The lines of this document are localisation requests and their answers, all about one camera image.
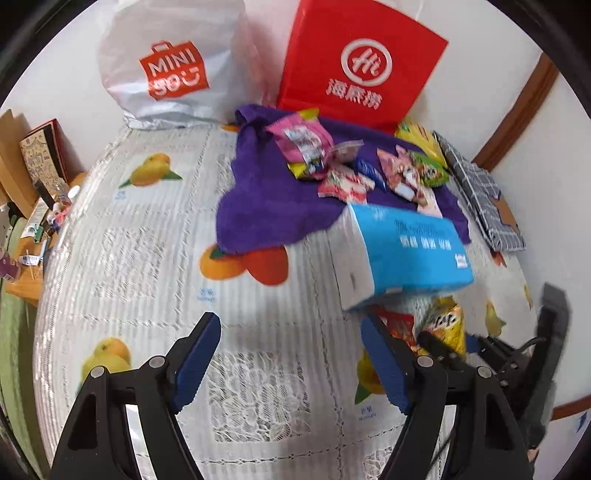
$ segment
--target chips bag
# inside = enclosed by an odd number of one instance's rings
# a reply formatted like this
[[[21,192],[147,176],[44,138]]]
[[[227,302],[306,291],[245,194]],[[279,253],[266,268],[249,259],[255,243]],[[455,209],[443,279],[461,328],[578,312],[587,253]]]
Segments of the chips bag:
[[[452,296],[433,300],[423,319],[421,330],[430,332],[462,358],[466,357],[464,313]],[[425,350],[421,351],[420,354],[427,354]]]
[[[449,174],[432,158],[421,155],[417,152],[410,152],[413,165],[418,170],[421,183],[426,187],[440,187],[449,181]]]
[[[410,122],[400,122],[394,136],[420,147],[430,159],[435,160],[441,166],[447,168],[447,162],[445,161],[439,142],[437,142],[435,135],[429,130],[425,130],[420,125]]]

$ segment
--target blue gripper pad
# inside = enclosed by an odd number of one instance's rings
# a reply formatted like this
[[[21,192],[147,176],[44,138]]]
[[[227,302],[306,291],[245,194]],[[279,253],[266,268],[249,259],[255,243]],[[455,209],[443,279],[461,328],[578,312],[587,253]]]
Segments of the blue gripper pad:
[[[174,414],[189,405],[199,389],[205,370],[211,361],[222,336],[222,324],[216,316],[212,318],[187,355],[183,366],[176,375],[176,395],[171,406]]]
[[[389,402],[400,408],[402,413],[408,413],[410,402],[405,375],[396,356],[369,318],[361,322],[361,339]]]

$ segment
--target plastic wrapper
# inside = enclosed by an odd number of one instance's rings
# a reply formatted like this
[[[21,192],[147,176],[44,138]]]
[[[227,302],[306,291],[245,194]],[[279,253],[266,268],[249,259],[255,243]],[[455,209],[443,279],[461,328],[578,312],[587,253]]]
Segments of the plastic wrapper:
[[[430,159],[447,168],[447,162],[435,135],[429,130],[425,130],[421,125],[400,122],[394,136],[420,147]]]
[[[421,183],[426,187],[440,187],[449,181],[449,174],[435,160],[416,152],[411,152],[410,157],[418,170]]]
[[[419,189],[418,170],[405,149],[397,145],[396,152],[397,155],[394,155],[385,150],[377,150],[388,188],[410,202],[426,206],[427,201]]]
[[[304,120],[299,113],[294,113],[266,130],[275,135],[277,146],[289,163],[305,163],[308,174],[324,169],[323,160],[333,140],[316,118]]]
[[[464,312],[452,296],[433,300],[421,330],[430,332],[462,358],[466,357]]]
[[[375,307],[372,312],[385,323],[386,329],[394,338],[404,340],[410,349],[417,353],[419,346],[414,338],[414,316],[409,313],[397,313]]]
[[[331,166],[318,186],[318,197],[336,197],[345,203],[367,204],[367,192],[373,190],[373,180],[356,174],[343,165]]]
[[[0,247],[0,278],[6,281],[15,281],[20,275],[21,269],[18,262],[8,255],[8,252]]]
[[[351,162],[351,166],[353,167],[355,173],[361,173],[361,175],[373,180],[377,188],[384,192],[388,191],[388,186],[384,181],[384,177],[382,177],[381,173],[378,172],[378,169],[375,168],[371,163],[361,160],[360,158],[356,158],[355,161]]]
[[[265,93],[242,0],[135,0],[98,48],[103,86],[131,128],[234,120]]]
[[[423,215],[429,215],[431,217],[443,218],[443,214],[439,209],[439,205],[437,204],[437,198],[435,197],[435,192],[429,187],[425,187],[423,185],[419,185],[418,191],[424,198],[425,204],[417,206],[417,212],[422,213]]]

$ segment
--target bottle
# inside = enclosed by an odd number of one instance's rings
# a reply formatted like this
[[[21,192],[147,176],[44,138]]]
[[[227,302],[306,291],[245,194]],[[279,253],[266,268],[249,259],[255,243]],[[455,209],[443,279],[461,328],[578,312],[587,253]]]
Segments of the bottle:
[[[59,178],[58,182],[54,184],[53,189],[55,190],[57,198],[62,203],[62,205],[68,206],[72,204],[68,198],[68,191],[70,189],[62,178]]]

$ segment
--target chinese characters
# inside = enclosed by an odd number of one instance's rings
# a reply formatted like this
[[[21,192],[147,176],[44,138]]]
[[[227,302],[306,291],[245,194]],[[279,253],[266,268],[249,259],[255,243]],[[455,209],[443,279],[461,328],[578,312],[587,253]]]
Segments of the chinese characters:
[[[382,96],[379,93],[366,90],[356,85],[349,85],[347,82],[330,79],[326,95],[334,95],[349,102],[358,103],[377,110],[382,103]]]
[[[452,243],[449,240],[439,238],[437,242],[434,238],[427,238],[422,236],[420,238],[421,247],[427,250],[436,250],[437,244],[441,250],[451,250]],[[400,243],[404,248],[418,248],[418,240],[415,236],[400,235]]]

